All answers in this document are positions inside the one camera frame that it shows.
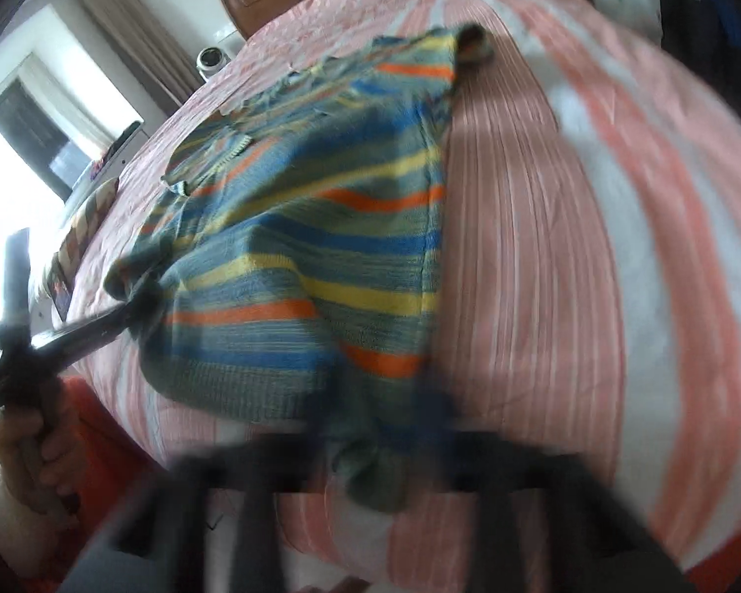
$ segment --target finger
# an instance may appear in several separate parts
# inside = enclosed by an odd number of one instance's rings
[[[75,492],[74,485],[73,484],[59,484],[57,488],[55,489],[55,492],[61,497],[67,497],[68,495],[73,495]]]
[[[81,443],[77,431],[80,418],[75,410],[67,410],[61,414],[55,430],[46,436],[41,444],[41,457],[45,462],[51,462],[70,451],[77,443]]]
[[[45,486],[76,486],[85,474],[86,467],[84,450],[75,447],[60,459],[45,464],[39,473],[39,481]]]
[[[11,447],[20,439],[36,436],[43,426],[39,411],[6,406],[0,412],[0,447]]]
[[[67,390],[61,390],[57,398],[57,414],[62,418],[69,412],[76,412],[74,402],[71,400]]]
[[[72,425],[63,425],[56,427],[41,444],[41,458],[45,462],[53,462],[59,459],[69,451],[73,450],[80,443],[77,429]]]

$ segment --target hand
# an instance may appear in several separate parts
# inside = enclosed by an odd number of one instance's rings
[[[55,489],[58,495],[74,493],[85,475],[87,462],[85,446],[77,425],[77,411],[61,391],[58,402],[57,427],[41,444],[43,465],[39,473],[40,485]],[[35,437],[43,427],[37,410],[6,406],[0,412],[0,469],[5,484],[13,497],[36,510],[36,484],[24,465],[19,443],[26,437]]]

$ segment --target pink striped bedsheet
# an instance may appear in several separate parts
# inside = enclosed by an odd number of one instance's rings
[[[305,0],[249,40],[127,167],[83,259],[74,317],[110,304],[178,142],[291,69],[376,35],[481,23],[495,59],[463,82],[445,141],[435,360],[482,427],[587,457],[686,567],[741,529],[741,124],[656,47],[583,0]],[[166,462],[243,426],[172,403],[123,336],[77,368]],[[372,580],[453,592],[472,500],[360,510],[328,483],[285,497],[294,547]],[[537,495],[518,507],[534,588]]]

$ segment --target beige curtain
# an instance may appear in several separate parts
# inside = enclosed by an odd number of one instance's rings
[[[24,59],[16,77],[57,128],[91,159],[100,158],[118,137],[88,115],[34,53]]]
[[[81,0],[100,27],[176,107],[182,106],[202,78],[184,53],[140,0]]]

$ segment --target white sleeve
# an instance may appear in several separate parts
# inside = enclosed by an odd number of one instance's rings
[[[0,472],[0,555],[21,578],[36,577],[57,548],[58,529],[48,515],[14,499]]]

